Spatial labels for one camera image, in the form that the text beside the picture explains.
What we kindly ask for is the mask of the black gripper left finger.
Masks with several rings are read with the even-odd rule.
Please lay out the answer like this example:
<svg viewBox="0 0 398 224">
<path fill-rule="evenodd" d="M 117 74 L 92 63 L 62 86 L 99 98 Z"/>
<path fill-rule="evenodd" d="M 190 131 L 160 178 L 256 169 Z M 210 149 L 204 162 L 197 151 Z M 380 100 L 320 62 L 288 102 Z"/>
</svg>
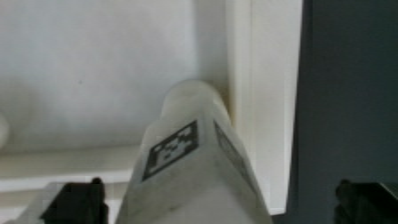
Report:
<svg viewBox="0 0 398 224">
<path fill-rule="evenodd" d="M 66 183 L 39 219 L 44 224 L 108 224 L 105 184 L 99 177 L 87 183 Z"/>
</svg>

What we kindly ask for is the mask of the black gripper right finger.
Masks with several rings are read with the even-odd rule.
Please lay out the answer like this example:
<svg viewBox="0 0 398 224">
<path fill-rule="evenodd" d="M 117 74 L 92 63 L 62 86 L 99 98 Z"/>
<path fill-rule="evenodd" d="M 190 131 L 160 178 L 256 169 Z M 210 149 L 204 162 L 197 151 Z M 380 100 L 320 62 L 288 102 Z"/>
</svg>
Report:
<svg viewBox="0 0 398 224">
<path fill-rule="evenodd" d="M 398 224 L 398 183 L 341 180 L 334 224 Z"/>
</svg>

